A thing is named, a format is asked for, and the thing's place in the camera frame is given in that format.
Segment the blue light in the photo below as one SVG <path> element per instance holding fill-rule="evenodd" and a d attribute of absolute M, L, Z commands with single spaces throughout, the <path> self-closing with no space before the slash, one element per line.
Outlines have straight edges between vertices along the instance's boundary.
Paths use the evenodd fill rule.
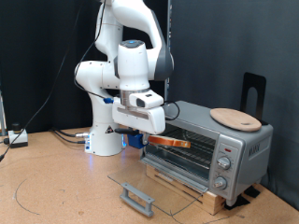
<path fill-rule="evenodd" d="M 123 147 L 126 147 L 127 144 L 126 144 L 125 141 L 124 141 L 123 134 L 121 135 L 121 141 L 122 141 L 122 146 L 123 146 Z"/>

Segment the wooden cutting board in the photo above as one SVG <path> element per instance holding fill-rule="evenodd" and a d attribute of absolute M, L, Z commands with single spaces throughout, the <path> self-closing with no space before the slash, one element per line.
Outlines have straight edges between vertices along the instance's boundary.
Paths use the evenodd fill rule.
<path fill-rule="evenodd" d="M 215 108 L 211 109 L 210 114 L 217 122 L 240 131 L 256 132 L 262 127 L 260 121 L 241 111 L 227 108 Z"/>
<path fill-rule="evenodd" d="M 190 147 L 191 143 L 176 138 L 165 137 L 160 135 L 151 135 L 149 144 L 154 146 L 170 146 L 170 147 Z"/>

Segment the toaster oven handle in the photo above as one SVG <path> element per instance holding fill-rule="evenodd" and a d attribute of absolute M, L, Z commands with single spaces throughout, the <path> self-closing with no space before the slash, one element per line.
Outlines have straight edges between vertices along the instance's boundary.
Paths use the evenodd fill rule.
<path fill-rule="evenodd" d="M 151 211 L 151 204 L 155 201 L 153 198 L 151 198 L 149 195 L 141 192 L 140 190 L 134 188 L 133 186 L 129 185 L 128 183 L 121 184 L 123 187 L 123 192 L 121 194 L 121 198 L 131 205 L 134 209 L 141 212 L 142 214 L 152 217 L 153 211 Z M 146 206 L 142 206 L 140 203 L 137 203 L 133 199 L 129 197 L 129 191 L 132 192 L 134 195 L 142 199 L 146 202 Z"/>

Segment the oven foot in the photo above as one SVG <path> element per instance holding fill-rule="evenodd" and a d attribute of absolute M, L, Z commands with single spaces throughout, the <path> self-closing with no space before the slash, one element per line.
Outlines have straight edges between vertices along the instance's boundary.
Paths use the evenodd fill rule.
<path fill-rule="evenodd" d="M 234 198 L 232 200 L 226 200 L 227 206 L 230 206 L 230 207 L 233 206 L 235 204 L 235 202 L 236 202 L 236 199 L 237 198 Z"/>

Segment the round wooden board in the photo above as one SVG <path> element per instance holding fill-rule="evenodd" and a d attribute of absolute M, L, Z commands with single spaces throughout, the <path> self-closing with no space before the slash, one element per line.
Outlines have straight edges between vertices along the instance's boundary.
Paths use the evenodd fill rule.
<path fill-rule="evenodd" d="M 227 109 L 227 108 L 215 108 L 210 112 L 213 119 L 217 122 L 244 132 L 256 132 L 262 127 L 262 124 L 252 116 L 243 112 Z"/>

